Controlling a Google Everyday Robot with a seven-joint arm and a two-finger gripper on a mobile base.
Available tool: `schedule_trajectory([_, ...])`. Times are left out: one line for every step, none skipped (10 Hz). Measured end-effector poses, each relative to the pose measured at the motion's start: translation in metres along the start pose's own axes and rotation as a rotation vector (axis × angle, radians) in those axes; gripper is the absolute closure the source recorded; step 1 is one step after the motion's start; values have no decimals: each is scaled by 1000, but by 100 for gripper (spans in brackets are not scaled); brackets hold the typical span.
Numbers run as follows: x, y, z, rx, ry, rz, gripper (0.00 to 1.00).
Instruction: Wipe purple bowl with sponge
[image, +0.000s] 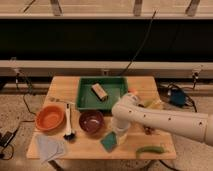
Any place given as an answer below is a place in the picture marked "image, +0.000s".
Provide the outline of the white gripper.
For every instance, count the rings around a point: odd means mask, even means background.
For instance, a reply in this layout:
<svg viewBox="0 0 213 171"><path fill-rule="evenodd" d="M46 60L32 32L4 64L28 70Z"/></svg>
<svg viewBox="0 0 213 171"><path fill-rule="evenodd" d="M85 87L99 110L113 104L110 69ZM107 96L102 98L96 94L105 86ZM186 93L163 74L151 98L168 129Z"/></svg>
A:
<svg viewBox="0 0 213 171"><path fill-rule="evenodd" d="M125 142L129 127L129 122L119 120L117 118L112 118L112 130L116 134L116 140L118 145L121 145Z"/></svg>

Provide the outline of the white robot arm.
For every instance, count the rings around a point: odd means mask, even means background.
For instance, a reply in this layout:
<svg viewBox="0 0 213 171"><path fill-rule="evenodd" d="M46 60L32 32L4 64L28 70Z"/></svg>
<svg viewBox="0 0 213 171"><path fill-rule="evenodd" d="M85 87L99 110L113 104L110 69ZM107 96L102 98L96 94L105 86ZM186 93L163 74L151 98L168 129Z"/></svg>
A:
<svg viewBox="0 0 213 171"><path fill-rule="evenodd" d="M127 93L114 104L112 123L117 133L137 122L213 146L213 114L143 108L139 103L138 96Z"/></svg>

